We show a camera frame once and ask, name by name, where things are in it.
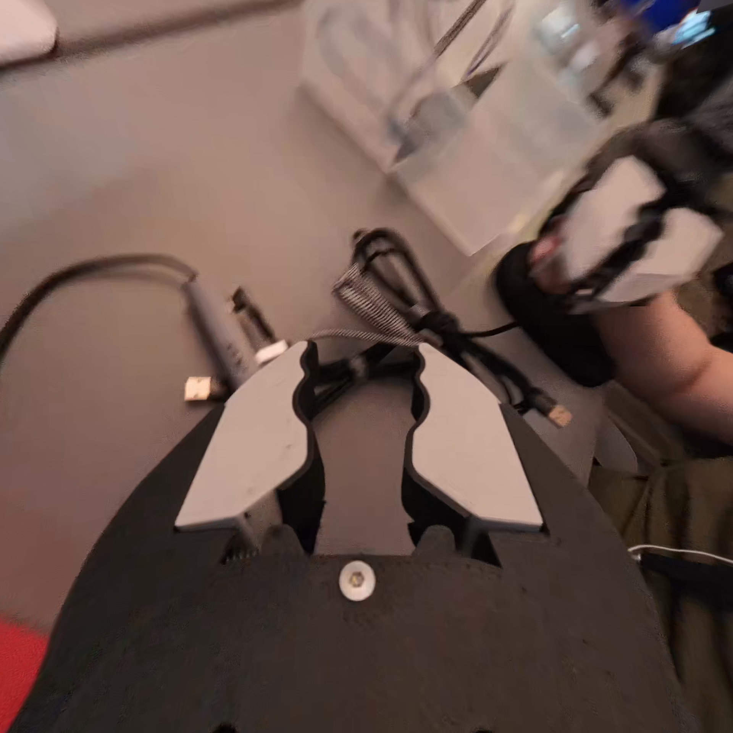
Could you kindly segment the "clear plastic organizer box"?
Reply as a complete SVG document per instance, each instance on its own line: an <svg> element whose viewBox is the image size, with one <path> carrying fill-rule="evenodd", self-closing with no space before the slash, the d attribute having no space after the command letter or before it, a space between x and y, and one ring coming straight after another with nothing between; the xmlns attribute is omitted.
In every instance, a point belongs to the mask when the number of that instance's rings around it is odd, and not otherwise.
<svg viewBox="0 0 733 733"><path fill-rule="evenodd" d="M596 2L302 12L305 90L465 254L543 207L605 132L583 88L611 29Z"/></svg>

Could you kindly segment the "red plastic bin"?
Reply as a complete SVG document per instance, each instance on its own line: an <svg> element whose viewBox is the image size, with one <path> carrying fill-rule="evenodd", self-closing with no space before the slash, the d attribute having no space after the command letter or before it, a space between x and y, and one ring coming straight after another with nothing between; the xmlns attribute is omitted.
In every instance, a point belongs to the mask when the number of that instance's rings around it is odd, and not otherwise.
<svg viewBox="0 0 733 733"><path fill-rule="evenodd" d="M37 678L48 635L1 617L1 732L7 732Z"/></svg>

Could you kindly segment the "black hub cable grey plug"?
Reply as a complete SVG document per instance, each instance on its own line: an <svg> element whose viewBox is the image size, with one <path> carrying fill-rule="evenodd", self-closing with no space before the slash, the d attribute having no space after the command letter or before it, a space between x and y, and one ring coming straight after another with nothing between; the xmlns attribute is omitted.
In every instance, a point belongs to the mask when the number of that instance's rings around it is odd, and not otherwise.
<svg viewBox="0 0 733 733"><path fill-rule="evenodd" d="M83 260L57 270L44 278L23 297L2 327L1 362L5 361L11 345L35 309L60 287L75 280L107 273L116 268L138 267L164 268L176 272L184 279L184 282L195 280L198 275L198 272L187 263L163 253L116 254L110 257Z"/></svg>

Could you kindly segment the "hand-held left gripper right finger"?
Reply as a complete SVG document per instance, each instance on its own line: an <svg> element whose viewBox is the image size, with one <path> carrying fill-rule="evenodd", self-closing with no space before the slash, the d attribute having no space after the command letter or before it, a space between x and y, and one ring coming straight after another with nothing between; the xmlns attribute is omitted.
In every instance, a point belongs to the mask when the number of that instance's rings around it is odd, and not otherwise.
<svg viewBox="0 0 733 733"><path fill-rule="evenodd" d="M402 470L402 506L417 546L433 526L465 555L490 555L491 531L536 534L543 518L512 440L505 406L430 344L416 353Z"/></svg>

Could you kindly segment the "grey usb hub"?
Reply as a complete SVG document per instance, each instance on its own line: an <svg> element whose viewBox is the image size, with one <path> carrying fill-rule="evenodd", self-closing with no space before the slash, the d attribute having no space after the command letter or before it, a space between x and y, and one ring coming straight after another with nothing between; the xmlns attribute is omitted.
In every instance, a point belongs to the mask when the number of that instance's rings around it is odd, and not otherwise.
<svg viewBox="0 0 733 733"><path fill-rule="evenodd" d="M189 279L182 291L188 314L221 380L232 392L237 391L259 369L243 326L203 276Z"/></svg>

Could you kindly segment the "person's olive clothing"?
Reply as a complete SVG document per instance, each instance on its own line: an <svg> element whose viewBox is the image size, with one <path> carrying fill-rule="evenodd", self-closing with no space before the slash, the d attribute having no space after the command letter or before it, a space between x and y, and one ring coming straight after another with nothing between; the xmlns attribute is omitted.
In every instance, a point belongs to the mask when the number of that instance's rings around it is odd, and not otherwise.
<svg viewBox="0 0 733 733"><path fill-rule="evenodd" d="M648 476L594 466L589 491L636 552L702 731L732 729L731 457Z"/></svg>

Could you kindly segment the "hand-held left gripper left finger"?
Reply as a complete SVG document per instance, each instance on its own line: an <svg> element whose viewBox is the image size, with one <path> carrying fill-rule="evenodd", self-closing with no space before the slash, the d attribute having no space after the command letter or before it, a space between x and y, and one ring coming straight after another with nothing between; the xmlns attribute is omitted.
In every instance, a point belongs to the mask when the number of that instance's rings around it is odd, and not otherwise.
<svg viewBox="0 0 733 733"><path fill-rule="evenodd" d="M325 508L325 470L312 421L316 343L298 342L226 402L174 526L234 529L258 552L270 529L288 526L315 551Z"/></svg>

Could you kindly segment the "person's right hand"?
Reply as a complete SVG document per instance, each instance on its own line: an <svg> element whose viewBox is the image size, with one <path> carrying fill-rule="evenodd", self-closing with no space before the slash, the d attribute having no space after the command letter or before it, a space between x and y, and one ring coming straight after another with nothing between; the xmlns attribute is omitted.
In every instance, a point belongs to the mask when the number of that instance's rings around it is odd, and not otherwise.
<svg viewBox="0 0 733 733"><path fill-rule="evenodd" d="M616 365L588 315L569 315L530 276L528 256L535 242L508 251L494 270L494 286L508 314L527 337L578 385L593 389L609 383Z"/></svg>

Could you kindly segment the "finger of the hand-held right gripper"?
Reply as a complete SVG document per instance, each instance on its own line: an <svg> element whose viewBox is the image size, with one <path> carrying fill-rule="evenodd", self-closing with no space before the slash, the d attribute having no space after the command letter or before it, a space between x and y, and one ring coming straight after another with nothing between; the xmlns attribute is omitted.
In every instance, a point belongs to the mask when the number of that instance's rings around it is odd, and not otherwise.
<svg viewBox="0 0 733 733"><path fill-rule="evenodd" d="M646 163L614 161L563 215L555 257L562 284L569 287L594 272L622 244L640 209L666 193L667 187Z"/></svg>
<svg viewBox="0 0 733 733"><path fill-rule="evenodd" d="M573 284L573 315L637 304L696 275L723 236L687 207L642 207L622 244Z"/></svg>

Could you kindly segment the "white device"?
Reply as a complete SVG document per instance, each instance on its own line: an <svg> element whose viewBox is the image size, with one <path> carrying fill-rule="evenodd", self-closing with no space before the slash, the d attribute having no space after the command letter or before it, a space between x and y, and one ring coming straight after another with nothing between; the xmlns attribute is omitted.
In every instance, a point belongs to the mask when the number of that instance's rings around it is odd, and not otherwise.
<svg viewBox="0 0 733 733"><path fill-rule="evenodd" d="M46 3L1 1L1 66L46 56L56 46L58 33Z"/></svg>

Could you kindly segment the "person's right forearm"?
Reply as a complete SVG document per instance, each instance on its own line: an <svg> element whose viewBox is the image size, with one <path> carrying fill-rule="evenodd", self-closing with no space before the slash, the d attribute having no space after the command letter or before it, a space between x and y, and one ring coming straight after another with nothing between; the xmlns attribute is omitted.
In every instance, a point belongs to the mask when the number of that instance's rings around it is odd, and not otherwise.
<svg viewBox="0 0 733 733"><path fill-rule="evenodd" d="M673 291L592 315L617 380L673 425L732 444L732 355L710 343Z"/></svg>

